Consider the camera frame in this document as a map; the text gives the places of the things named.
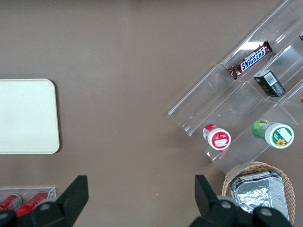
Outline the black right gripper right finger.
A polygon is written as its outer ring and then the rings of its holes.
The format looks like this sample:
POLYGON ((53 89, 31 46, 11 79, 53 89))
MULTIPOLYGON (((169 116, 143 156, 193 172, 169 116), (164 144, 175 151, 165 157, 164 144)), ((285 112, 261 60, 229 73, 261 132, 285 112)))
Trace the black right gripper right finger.
POLYGON ((252 213, 226 199, 218 199, 204 175, 195 176, 195 200, 200 212, 191 227, 291 227, 275 208, 257 207, 252 213))

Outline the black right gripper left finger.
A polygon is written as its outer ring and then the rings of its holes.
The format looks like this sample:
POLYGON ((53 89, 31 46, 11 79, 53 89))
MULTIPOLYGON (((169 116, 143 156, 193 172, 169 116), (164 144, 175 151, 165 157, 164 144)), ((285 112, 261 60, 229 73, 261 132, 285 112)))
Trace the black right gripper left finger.
POLYGON ((0 212, 2 227, 72 227, 89 199, 88 178, 79 175, 55 201, 45 200, 18 216, 14 210, 0 212))

